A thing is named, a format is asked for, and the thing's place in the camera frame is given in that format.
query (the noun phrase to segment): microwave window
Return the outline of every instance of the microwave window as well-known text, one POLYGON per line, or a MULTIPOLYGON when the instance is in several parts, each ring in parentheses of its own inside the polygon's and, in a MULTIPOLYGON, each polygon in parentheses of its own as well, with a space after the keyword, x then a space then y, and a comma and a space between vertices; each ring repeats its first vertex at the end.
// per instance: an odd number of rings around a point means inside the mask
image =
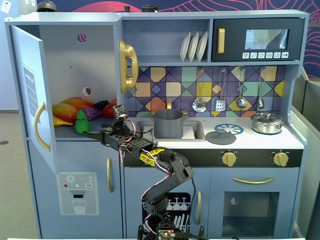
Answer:
POLYGON ((287 49, 288 29, 249 29, 245 49, 287 49))

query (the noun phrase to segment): stainless steel pot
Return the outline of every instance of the stainless steel pot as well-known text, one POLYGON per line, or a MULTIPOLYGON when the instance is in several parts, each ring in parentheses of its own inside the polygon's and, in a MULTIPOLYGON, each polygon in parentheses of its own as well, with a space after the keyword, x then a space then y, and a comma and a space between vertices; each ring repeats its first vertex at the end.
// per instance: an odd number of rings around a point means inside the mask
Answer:
POLYGON ((156 139, 181 139, 184 136, 185 112, 175 109, 157 111, 154 117, 154 137, 156 139))
POLYGON ((251 116, 251 128, 261 134, 276 134, 281 131, 285 119, 272 113, 256 113, 251 116))

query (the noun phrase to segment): oven window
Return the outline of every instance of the oven window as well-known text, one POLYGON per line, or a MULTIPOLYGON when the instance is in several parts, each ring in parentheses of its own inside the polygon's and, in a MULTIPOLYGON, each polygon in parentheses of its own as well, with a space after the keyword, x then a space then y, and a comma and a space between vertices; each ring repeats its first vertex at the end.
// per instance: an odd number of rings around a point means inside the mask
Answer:
POLYGON ((246 31, 245 49, 287 49, 288 29, 249 29, 246 31))
POLYGON ((279 192, 224 193, 222 237, 272 238, 279 192))

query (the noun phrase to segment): floor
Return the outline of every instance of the floor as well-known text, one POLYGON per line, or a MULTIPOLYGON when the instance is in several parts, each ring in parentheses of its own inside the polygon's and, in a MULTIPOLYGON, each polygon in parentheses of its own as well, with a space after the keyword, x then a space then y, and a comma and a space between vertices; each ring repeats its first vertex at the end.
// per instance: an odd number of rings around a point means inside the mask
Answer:
POLYGON ((18 113, 0 113, 0 240, 37 239, 37 228, 18 113))

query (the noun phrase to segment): geometric pattern backsplash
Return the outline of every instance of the geometric pattern backsplash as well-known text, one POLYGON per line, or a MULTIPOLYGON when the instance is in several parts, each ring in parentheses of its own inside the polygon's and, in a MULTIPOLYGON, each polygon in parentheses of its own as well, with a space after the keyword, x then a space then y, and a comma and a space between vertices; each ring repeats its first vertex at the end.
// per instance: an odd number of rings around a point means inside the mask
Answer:
MULTIPOLYGON (((128 91, 128 112, 130 117, 150 117, 151 112, 166 108, 168 99, 172 108, 185 110, 189 117, 250 117, 257 112, 260 66, 246 66, 243 85, 243 97, 247 101, 245 109, 237 107, 240 87, 240 67, 226 66, 226 73, 221 73, 221 86, 224 84, 223 97, 225 111, 215 111, 216 101, 220 97, 219 66, 202 67, 203 76, 197 67, 140 67, 135 88, 128 91), (199 85, 202 84, 202 99, 207 102, 205 112, 196 112, 193 101, 199 96, 199 85)), ((262 95, 264 109, 273 114, 280 113, 284 89, 285 66, 267 66, 262 95)))

